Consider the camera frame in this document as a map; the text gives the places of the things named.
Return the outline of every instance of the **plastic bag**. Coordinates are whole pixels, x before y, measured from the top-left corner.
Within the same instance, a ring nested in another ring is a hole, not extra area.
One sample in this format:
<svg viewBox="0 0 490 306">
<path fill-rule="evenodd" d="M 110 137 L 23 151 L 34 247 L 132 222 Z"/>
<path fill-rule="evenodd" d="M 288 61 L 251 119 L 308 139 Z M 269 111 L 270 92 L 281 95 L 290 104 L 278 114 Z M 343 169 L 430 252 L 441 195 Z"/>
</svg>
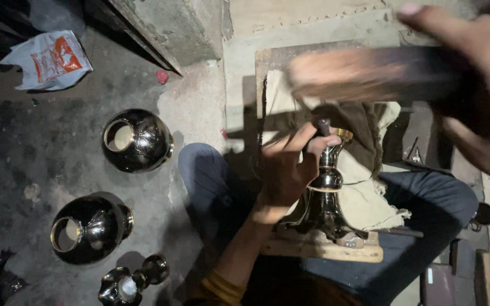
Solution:
<svg viewBox="0 0 490 306">
<path fill-rule="evenodd" d="M 93 70 L 72 31 L 39 34 L 11 49 L 0 64 L 22 67 L 22 85 L 16 89 L 64 89 Z"/>
</svg>

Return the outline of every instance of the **blurred hand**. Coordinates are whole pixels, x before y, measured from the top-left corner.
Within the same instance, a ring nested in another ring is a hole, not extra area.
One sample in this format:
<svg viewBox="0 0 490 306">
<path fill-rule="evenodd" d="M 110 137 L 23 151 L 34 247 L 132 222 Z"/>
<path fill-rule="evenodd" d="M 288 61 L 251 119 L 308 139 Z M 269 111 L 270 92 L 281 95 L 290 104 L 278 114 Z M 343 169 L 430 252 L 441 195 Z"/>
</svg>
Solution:
<svg viewBox="0 0 490 306">
<path fill-rule="evenodd" d="M 296 134 L 262 148 L 264 178 L 251 213 L 253 220 L 276 224 L 300 198 L 307 185 L 317 178 L 322 151 L 327 146 L 340 144 L 341 139 L 336 135 L 312 139 L 316 132 L 317 128 L 307 122 Z M 307 152 L 303 161 L 298 163 L 300 152 L 306 145 Z"/>
<path fill-rule="evenodd" d="M 461 105 L 455 115 L 473 113 L 475 119 L 466 121 L 466 126 L 462 121 L 446 116 L 442 118 L 442 128 L 473 165 L 490 174 L 490 125 L 482 122 L 490 116 L 490 16 L 464 21 L 451 17 L 440 7 L 405 4 L 399 10 L 398 18 L 461 52 L 480 71 L 484 88 L 475 88 L 474 92 L 480 94 L 475 94 L 474 100 L 482 101 L 479 104 L 464 101 L 466 104 Z"/>
</svg>

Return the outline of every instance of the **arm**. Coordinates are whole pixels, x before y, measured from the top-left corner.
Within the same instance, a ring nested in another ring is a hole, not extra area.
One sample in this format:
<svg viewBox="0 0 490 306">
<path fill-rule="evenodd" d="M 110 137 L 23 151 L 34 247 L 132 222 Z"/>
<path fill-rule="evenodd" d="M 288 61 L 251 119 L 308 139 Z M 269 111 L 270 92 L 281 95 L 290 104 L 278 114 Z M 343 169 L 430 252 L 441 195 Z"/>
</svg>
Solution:
<svg viewBox="0 0 490 306">
<path fill-rule="evenodd" d="M 480 73 L 482 83 L 470 84 L 473 94 L 465 103 L 450 101 L 439 104 L 445 107 L 436 110 L 442 117 L 442 128 L 459 151 L 490 174 L 490 16 L 465 21 L 451 17 L 440 7 L 408 3 L 400 9 L 398 18 L 461 52 Z M 460 107 L 449 110 L 448 105 Z"/>
<path fill-rule="evenodd" d="M 308 122 L 292 137 L 287 136 L 262 149 L 265 162 L 262 190 L 213 274 L 202 281 L 194 295 L 196 299 L 229 305 L 240 303 L 254 262 L 273 226 L 318 176 L 322 151 L 329 145 L 341 143 L 336 135 L 312 139 L 316 132 L 317 129 Z M 307 151 L 299 163 L 300 152 L 306 145 Z"/>
</svg>

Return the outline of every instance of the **blue jeans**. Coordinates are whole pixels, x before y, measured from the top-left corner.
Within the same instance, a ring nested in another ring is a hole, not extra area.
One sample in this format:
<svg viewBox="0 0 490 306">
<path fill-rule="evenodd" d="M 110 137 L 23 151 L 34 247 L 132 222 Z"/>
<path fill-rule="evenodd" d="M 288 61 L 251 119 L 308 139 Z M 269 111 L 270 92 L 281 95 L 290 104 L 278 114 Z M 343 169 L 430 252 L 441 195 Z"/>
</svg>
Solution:
<svg viewBox="0 0 490 306">
<path fill-rule="evenodd" d="M 179 171 L 204 239 L 223 249 L 247 218 L 256 194 L 232 177 L 221 154 L 193 143 L 179 154 Z M 390 205 L 408 209 L 405 225 L 421 231 L 417 239 L 380 233 L 381 263 L 305 259 L 307 271 L 338 282 L 364 305 L 390 305 L 468 224 L 478 208 L 472 189 L 456 178 L 434 172 L 381 173 Z"/>
</svg>

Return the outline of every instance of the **black metal vase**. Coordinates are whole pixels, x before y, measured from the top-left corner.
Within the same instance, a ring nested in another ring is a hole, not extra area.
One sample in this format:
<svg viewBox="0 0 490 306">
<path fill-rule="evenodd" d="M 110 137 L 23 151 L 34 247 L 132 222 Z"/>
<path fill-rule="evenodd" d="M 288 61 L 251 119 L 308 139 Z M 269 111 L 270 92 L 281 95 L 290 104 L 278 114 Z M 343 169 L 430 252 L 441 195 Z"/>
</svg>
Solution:
<svg viewBox="0 0 490 306">
<path fill-rule="evenodd" d="M 141 173 L 158 168 L 172 156 L 173 137 L 157 115 L 126 109 L 109 120 L 101 146 L 117 169 Z"/>
<path fill-rule="evenodd" d="M 83 265 L 105 258 L 132 230 L 130 209 L 91 194 L 71 201 L 58 212 L 50 240 L 61 260 Z"/>
<path fill-rule="evenodd" d="M 347 233 L 355 233 L 362 239 L 368 239 L 368 233 L 349 226 L 341 212 L 337 192 L 342 188 L 344 180 L 336 169 L 337 158 L 345 143 L 353 138 L 353 134 L 345 129 L 337 129 L 336 135 L 341 138 L 341 144 L 323 150 L 319 161 L 319 175 L 309 184 L 303 196 L 306 203 L 305 213 L 297 224 L 289 227 L 295 228 L 299 233 L 318 229 L 334 242 Z"/>
</svg>

